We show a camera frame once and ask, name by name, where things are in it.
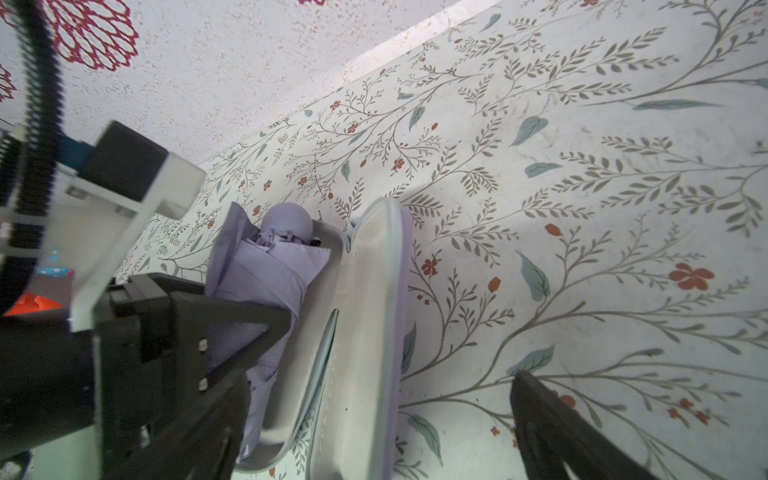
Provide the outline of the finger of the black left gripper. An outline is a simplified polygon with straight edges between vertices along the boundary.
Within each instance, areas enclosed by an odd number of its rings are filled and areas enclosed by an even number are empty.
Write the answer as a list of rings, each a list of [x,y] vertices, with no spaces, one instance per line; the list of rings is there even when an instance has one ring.
[[[285,308],[191,293],[171,295],[184,377],[209,387],[239,370],[270,378],[278,369],[293,323]]]

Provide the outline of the purple umbrella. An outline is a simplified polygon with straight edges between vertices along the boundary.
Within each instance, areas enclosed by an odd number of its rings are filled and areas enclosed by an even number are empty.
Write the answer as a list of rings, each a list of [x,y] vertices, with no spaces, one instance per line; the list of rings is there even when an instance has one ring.
[[[313,220],[300,205],[278,204],[254,225],[239,204],[230,206],[213,247],[204,295],[285,308],[296,325],[308,286],[328,263],[331,250],[310,245]],[[251,393],[237,462],[256,449],[278,369],[262,381],[259,368],[246,371]]]

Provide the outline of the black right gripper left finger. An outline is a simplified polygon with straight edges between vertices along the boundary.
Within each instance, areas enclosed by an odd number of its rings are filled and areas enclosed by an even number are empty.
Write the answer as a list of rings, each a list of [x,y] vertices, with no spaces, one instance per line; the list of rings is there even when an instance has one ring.
[[[245,372],[227,374],[122,465],[124,479],[229,479],[239,455],[250,404]]]

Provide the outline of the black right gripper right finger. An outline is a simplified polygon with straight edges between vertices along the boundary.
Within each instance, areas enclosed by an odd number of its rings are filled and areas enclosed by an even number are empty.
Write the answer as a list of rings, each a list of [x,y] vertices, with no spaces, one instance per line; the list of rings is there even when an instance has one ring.
[[[652,479],[532,374],[514,376],[510,404],[529,479]]]

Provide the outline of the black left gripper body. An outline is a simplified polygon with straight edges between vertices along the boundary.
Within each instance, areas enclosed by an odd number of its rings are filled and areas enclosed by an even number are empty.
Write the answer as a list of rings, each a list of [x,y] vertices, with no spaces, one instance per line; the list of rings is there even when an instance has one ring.
[[[180,353],[174,305],[203,284],[167,274],[109,285],[94,326],[75,332],[66,308],[1,319],[1,458],[86,427],[105,462],[124,462],[142,435],[171,422]]]

